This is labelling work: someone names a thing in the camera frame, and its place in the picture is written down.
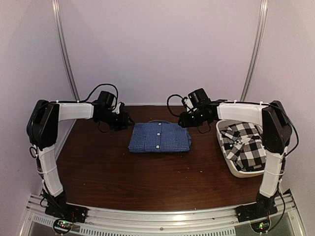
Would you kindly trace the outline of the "white plastic basket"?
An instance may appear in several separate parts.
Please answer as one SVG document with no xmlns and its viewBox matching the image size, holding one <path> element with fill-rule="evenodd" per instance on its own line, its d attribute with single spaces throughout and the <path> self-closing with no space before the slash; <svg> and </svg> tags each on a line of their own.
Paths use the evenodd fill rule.
<svg viewBox="0 0 315 236">
<path fill-rule="evenodd" d="M 229 125 L 232 125 L 232 124 L 237 124 L 237 123 L 239 123 L 239 121 L 236 121 L 236 120 L 220 120 L 220 121 L 218 121 L 216 123 L 217 140 L 218 140 L 221 152 L 223 154 L 224 160 L 226 161 L 230 172 L 235 177 L 248 178 L 248 177 L 256 177 L 256 176 L 263 175 L 264 174 L 264 170 L 255 170 L 255 171 L 252 171 L 252 172 L 238 171 L 236 166 L 234 165 L 234 163 L 231 160 L 227 159 L 227 157 L 226 157 L 226 150 L 225 150 L 224 145 L 223 145 L 223 139 L 222 139 L 220 131 L 223 128 L 225 128 L 226 126 L 229 126 Z"/>
</svg>

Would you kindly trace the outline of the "blue checked long sleeve shirt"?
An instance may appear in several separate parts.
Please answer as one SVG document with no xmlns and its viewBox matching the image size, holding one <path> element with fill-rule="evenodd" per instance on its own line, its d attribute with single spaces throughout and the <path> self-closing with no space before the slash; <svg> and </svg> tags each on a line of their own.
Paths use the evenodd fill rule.
<svg viewBox="0 0 315 236">
<path fill-rule="evenodd" d="M 154 120 L 136 123 L 128 149 L 132 153 L 179 153 L 190 151 L 191 136 L 176 123 Z"/>
</svg>

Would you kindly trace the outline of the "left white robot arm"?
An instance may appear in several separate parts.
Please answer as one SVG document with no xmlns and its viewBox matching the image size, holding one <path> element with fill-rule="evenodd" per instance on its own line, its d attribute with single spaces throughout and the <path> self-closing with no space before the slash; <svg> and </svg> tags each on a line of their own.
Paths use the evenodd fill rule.
<svg viewBox="0 0 315 236">
<path fill-rule="evenodd" d="M 42 178 L 43 192 L 52 211 L 59 218 L 67 218 L 71 208 L 66 204 L 66 194 L 61 184 L 55 155 L 59 123 L 65 120 L 92 119 L 104 122 L 111 130 L 120 131 L 134 125 L 134 121 L 124 111 L 124 103 L 115 107 L 104 101 L 61 102 L 38 100 L 27 125 L 27 135 L 35 154 L 38 173 Z"/>
</svg>

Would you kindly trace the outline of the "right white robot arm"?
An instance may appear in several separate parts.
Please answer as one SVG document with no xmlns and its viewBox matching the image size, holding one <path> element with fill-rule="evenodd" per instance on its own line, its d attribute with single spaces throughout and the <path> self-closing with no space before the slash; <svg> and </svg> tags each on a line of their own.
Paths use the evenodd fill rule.
<svg viewBox="0 0 315 236">
<path fill-rule="evenodd" d="M 242 103 L 237 101 L 193 101 L 183 99 L 186 111 L 178 118 L 181 127 L 199 127 L 204 122 L 217 124 L 225 158 L 244 171 L 262 168 L 263 179 L 252 212 L 264 216 L 279 192 L 284 174 L 285 158 L 292 135 L 292 124 L 280 101 L 272 103 Z"/>
</svg>

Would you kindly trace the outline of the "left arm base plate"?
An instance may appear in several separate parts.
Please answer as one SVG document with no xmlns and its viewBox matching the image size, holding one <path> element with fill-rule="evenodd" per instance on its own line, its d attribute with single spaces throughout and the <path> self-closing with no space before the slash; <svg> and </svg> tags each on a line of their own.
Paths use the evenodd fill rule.
<svg viewBox="0 0 315 236">
<path fill-rule="evenodd" d="M 85 223 L 88 209 L 86 207 L 75 205 L 67 205 L 66 210 L 61 210 L 54 206 L 47 206 L 45 213 L 72 223 Z"/>
</svg>

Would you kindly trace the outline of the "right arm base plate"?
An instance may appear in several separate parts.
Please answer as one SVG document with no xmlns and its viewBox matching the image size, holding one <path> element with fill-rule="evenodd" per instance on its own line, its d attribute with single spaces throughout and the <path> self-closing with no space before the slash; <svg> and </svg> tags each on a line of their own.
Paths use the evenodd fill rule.
<svg viewBox="0 0 315 236">
<path fill-rule="evenodd" d="M 261 204 L 252 203 L 249 205 L 241 205 L 235 209 L 238 222 L 252 221 L 260 218 L 267 218 L 268 216 L 278 212 L 276 206 L 265 208 Z"/>
</svg>

